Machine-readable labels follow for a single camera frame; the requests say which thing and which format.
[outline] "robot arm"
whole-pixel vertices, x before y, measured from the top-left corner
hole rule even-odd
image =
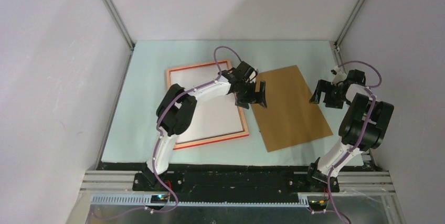
[[[334,80],[332,82],[319,80],[309,102],[319,103],[321,93],[324,92],[323,102],[326,107],[341,109],[343,103],[346,102],[349,108],[338,131],[340,136],[338,142],[327,154],[319,157],[309,167],[308,180],[321,185],[326,185],[327,176],[331,170],[331,177],[335,178],[354,156],[380,146],[394,110],[392,104],[376,101],[363,138],[358,147],[354,148],[371,104],[370,94],[365,87],[365,73],[351,70],[346,75],[339,68],[332,70],[332,73],[335,74]]]
[[[169,109],[160,122],[160,130],[163,134],[161,134],[161,141],[155,154],[156,172],[161,174],[168,169],[168,161],[172,155],[176,139],[188,129],[195,109],[200,104],[221,95],[234,93],[236,95],[236,106],[249,109],[249,104],[257,103],[267,108],[266,82],[261,81],[260,90],[255,91],[257,74],[253,67],[242,61],[237,68],[222,71],[221,77],[213,83],[199,89],[193,89],[188,94],[180,97],[176,101],[176,105]],[[184,91],[185,89],[178,84],[169,88],[156,110],[158,118],[168,105]],[[153,172],[153,162],[148,161],[147,165]]]

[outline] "white board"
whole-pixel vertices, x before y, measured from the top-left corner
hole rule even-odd
[[[227,70],[225,63],[220,64]],[[198,86],[218,75],[216,65],[187,68],[170,72],[171,84],[178,83],[186,90]],[[213,98],[196,107],[190,127],[179,136],[176,143],[187,143],[204,138],[243,131],[238,107],[233,94]]]

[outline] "light blue tabletop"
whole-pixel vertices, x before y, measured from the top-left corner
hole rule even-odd
[[[229,46],[260,72],[297,65],[311,91],[319,79],[331,80],[335,66],[328,41],[320,40],[193,40],[138,41],[102,155],[103,162],[146,162],[157,139],[155,111],[166,92],[168,68],[213,60],[217,46]],[[237,58],[220,49],[218,59]],[[173,151],[170,163],[224,165],[308,165],[324,155],[338,140],[346,113],[320,104],[333,136],[268,153],[252,110],[245,110],[250,135],[235,140]],[[348,165],[363,165],[360,156]]]

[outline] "orange frame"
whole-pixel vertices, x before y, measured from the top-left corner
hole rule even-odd
[[[232,68],[232,65],[230,64],[230,60],[220,60],[220,61],[218,61],[218,63],[219,64],[225,63],[227,65],[227,69],[231,69]],[[184,69],[190,69],[190,68],[205,67],[205,66],[210,66],[210,65],[214,65],[214,64],[215,64],[215,62],[212,61],[212,62],[188,65],[188,66],[184,66],[184,67],[177,67],[177,68],[167,69],[167,72],[166,72],[166,74],[167,74],[167,78],[166,78],[167,79],[167,89],[172,85],[171,80],[170,80],[170,73],[171,72],[180,71],[180,70],[184,70]],[[235,139],[235,138],[248,136],[249,135],[249,129],[247,128],[247,121],[246,121],[246,115],[244,114],[244,110],[242,108],[238,107],[238,112],[239,112],[239,118],[241,120],[242,131],[236,132],[236,133],[231,133],[231,134],[226,134],[226,135],[221,135],[221,136],[214,136],[214,137],[204,138],[204,139],[201,139],[201,140],[195,140],[195,141],[191,141],[191,142],[188,142],[188,143],[176,144],[173,149],[174,150],[179,150],[179,149],[183,149],[183,148],[199,146],[199,145],[203,145],[203,144],[216,143],[216,142],[221,142],[221,141],[225,141],[225,140],[230,140],[230,139]]]

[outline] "cardboard sheet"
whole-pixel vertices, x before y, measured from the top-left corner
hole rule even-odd
[[[262,80],[268,108],[252,109],[268,152],[332,135],[319,106],[309,103],[312,93],[297,66],[260,73]]]

